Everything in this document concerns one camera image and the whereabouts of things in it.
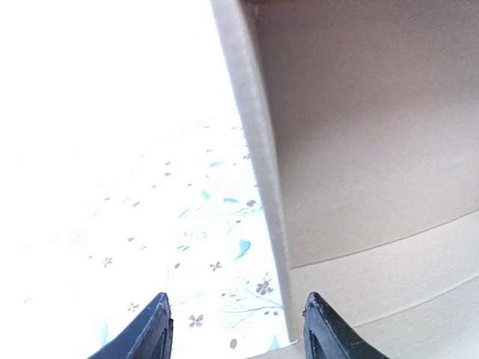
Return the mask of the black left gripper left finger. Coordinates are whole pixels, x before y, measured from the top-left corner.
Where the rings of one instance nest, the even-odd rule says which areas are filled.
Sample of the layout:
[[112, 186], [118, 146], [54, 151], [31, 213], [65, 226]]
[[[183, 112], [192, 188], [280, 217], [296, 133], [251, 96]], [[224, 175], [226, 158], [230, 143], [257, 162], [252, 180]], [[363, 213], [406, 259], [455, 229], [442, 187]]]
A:
[[124, 330], [88, 359], [170, 359], [173, 323], [168, 296], [160, 292]]

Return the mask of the brown cardboard box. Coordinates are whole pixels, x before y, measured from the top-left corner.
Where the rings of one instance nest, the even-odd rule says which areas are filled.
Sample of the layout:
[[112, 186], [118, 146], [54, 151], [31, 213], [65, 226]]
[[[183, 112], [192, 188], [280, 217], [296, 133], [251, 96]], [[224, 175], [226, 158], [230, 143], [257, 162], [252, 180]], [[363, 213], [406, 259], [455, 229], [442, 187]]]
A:
[[293, 344], [478, 356], [478, 3], [213, 1]]

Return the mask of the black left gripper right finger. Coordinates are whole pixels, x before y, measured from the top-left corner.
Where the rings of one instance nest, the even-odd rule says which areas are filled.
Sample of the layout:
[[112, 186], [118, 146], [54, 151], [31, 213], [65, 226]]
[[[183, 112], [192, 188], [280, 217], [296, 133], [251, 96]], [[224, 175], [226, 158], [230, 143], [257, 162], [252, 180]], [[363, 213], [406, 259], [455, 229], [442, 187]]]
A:
[[302, 312], [307, 359], [387, 359], [363, 340], [317, 292], [311, 292]]

